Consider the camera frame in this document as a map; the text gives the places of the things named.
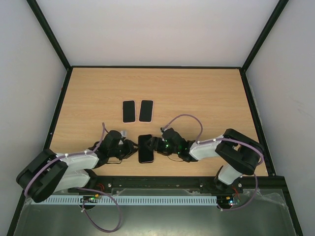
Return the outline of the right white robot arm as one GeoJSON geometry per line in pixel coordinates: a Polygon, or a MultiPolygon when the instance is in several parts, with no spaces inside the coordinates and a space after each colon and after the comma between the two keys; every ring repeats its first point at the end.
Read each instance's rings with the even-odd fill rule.
{"type": "Polygon", "coordinates": [[[256,167],[264,162],[262,145],[232,128],[204,141],[187,141],[170,128],[162,132],[161,138],[152,137],[146,141],[145,147],[165,156],[176,154],[185,162],[221,157],[226,165],[220,167],[214,182],[215,188],[222,193],[241,176],[252,176],[256,167]]]}

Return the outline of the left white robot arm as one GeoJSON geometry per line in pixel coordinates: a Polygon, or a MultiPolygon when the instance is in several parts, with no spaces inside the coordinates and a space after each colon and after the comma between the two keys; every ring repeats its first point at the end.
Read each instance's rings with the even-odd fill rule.
{"type": "Polygon", "coordinates": [[[101,139],[92,147],[73,153],[55,153],[45,149],[16,177],[26,197],[40,203],[53,193],[70,188],[83,188],[92,178],[92,170],[129,158],[138,145],[123,132],[103,130],[101,139]]]}

